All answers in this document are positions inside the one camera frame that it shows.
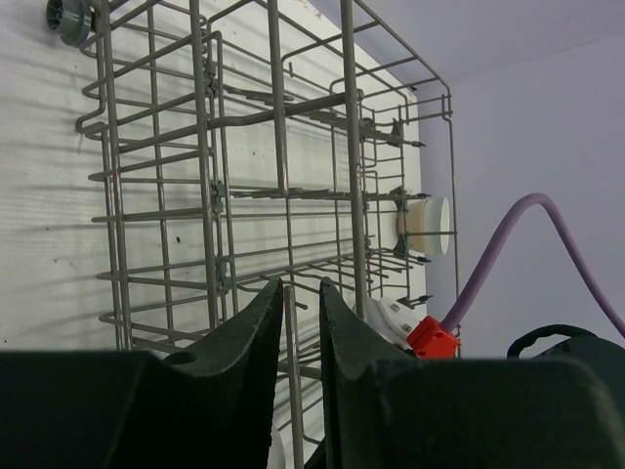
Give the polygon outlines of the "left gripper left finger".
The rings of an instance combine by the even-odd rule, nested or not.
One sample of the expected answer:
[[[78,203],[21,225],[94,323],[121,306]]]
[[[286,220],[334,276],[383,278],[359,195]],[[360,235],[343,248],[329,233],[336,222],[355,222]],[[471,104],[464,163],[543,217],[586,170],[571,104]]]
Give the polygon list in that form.
[[[5,468],[264,468],[283,313],[274,278],[241,312],[160,359],[5,352]]]

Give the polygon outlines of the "beige ceramic bowl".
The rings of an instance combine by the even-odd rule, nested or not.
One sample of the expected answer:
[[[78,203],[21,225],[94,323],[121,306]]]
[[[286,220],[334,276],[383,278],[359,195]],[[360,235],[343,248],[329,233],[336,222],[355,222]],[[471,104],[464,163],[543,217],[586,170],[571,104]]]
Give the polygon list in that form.
[[[417,200],[409,204],[396,203],[396,234],[395,252],[404,256],[409,250],[426,253],[426,237],[420,235],[424,230],[423,217],[425,200]]]

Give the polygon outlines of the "white bowl front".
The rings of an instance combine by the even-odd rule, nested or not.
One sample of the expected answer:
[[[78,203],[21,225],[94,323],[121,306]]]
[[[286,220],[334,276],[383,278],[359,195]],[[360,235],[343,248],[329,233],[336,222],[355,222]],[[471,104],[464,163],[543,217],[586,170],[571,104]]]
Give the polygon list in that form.
[[[284,450],[284,444],[281,439],[279,431],[275,428],[271,428],[271,445],[267,463],[268,469],[285,469],[286,468],[286,456]]]

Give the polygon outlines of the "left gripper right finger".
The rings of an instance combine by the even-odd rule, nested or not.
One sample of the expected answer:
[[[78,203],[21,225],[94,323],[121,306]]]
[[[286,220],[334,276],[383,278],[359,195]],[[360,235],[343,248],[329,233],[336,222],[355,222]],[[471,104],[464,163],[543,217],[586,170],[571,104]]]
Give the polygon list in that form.
[[[620,468],[624,423],[576,361],[421,360],[319,286],[330,468]]]

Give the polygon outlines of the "grey wire dish rack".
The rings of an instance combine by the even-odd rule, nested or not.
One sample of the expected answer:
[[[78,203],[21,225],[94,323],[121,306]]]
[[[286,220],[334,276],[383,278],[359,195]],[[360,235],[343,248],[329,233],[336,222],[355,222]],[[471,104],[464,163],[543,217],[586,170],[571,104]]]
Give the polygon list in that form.
[[[181,351],[278,277],[274,424],[286,466],[323,437],[317,286],[428,312],[427,264],[395,252],[396,203],[422,187],[419,127],[448,85],[362,1],[334,24],[307,1],[51,1],[46,23],[95,63],[76,132],[102,165],[111,309],[122,351]]]

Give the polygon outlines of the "white bowl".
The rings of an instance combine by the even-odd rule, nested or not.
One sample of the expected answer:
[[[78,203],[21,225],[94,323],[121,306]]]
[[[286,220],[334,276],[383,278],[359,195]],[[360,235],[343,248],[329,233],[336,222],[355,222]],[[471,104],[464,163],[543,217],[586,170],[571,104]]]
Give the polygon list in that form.
[[[281,439],[279,431],[275,428],[271,428],[271,445],[267,463],[268,469],[285,469],[286,468],[286,456],[284,450],[284,444]]]
[[[424,200],[421,236],[424,253],[444,255],[450,237],[450,209],[446,197],[430,197]]]

